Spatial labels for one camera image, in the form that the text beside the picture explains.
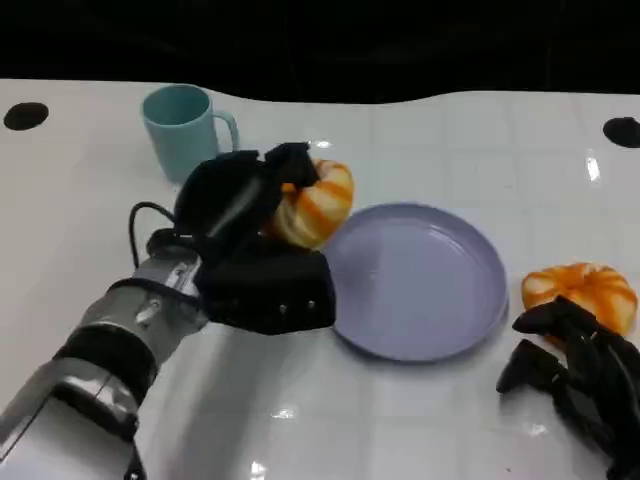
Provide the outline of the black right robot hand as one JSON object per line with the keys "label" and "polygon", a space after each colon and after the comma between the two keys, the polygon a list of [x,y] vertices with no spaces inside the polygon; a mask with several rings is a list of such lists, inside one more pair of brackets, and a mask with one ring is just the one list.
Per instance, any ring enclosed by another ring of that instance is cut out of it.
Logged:
{"label": "black right robot hand", "polygon": [[637,479],[639,350],[563,296],[527,310],[513,329],[555,338],[566,363],[524,339],[512,352],[496,391],[504,395],[529,386],[547,393],[561,419],[610,457],[608,479]]}

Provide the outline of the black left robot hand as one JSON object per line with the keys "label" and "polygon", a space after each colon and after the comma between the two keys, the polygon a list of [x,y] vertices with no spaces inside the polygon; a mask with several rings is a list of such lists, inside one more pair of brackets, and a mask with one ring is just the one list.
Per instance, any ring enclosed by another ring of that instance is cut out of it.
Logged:
{"label": "black left robot hand", "polygon": [[174,206],[175,230],[191,239],[204,262],[219,263],[271,220],[284,185],[305,188],[318,180],[305,142],[283,143],[265,154],[221,154],[201,163],[184,182]]}

